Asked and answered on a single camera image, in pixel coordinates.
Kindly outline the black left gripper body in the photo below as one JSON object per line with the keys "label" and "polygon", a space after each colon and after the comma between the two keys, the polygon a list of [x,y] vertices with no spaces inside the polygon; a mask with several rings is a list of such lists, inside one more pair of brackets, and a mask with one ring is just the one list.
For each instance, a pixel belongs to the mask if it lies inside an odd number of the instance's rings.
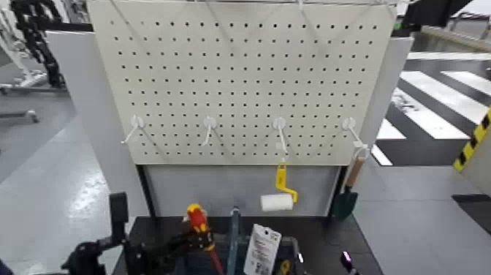
{"label": "black left gripper body", "polygon": [[128,274],[173,274],[179,247],[177,240],[164,244],[129,244]]}

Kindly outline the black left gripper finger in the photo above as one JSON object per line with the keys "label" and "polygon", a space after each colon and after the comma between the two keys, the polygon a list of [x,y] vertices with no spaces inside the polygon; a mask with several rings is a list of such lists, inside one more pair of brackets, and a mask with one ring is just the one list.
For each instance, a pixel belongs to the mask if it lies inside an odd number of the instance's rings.
{"label": "black left gripper finger", "polygon": [[170,239],[171,253],[189,253],[194,251],[210,251],[215,247],[213,233],[188,231]]}

